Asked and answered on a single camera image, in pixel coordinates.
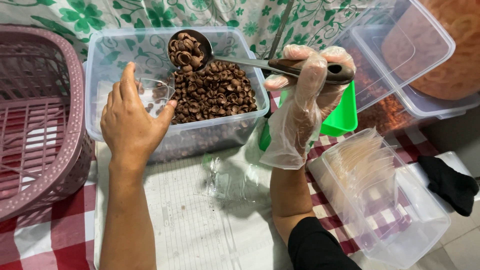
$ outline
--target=black cloth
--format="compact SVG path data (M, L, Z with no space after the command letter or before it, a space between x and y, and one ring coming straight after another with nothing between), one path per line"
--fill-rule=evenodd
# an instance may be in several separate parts
M295 270L360 270L316 217L306 217L293 228L288 254Z
M479 191L477 181L471 176L455 171L436 157L419 156L418 163L430 180L428 189L447 201L460 215L470 216L473 197Z

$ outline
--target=gloved hand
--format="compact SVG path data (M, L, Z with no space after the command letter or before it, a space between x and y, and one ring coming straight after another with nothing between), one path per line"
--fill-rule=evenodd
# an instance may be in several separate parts
M267 91L289 91L282 106L268 120L272 141L260 162L282 169L297 170L305 164L306 147L322 120L340 103L348 85L325 84L327 62L338 62L356 71L352 57L345 49L332 46L316 52L305 45L287 45L283 58L307 60L298 80L284 75L271 75L265 83Z

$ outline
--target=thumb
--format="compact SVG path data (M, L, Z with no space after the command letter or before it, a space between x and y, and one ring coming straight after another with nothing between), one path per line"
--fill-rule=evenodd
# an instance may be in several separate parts
M160 131L161 137L163 137L165 133L167 133L168 126L172 121L176 106L177 106L177 101L170 100L169 102L167 102L166 106L163 108L163 110L160 112L158 117L155 119L157 130Z

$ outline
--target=pink plastic basket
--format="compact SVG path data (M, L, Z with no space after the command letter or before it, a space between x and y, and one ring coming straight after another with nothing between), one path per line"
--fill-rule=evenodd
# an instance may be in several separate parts
M62 200L88 176L84 74L43 29L0 25L0 221Z

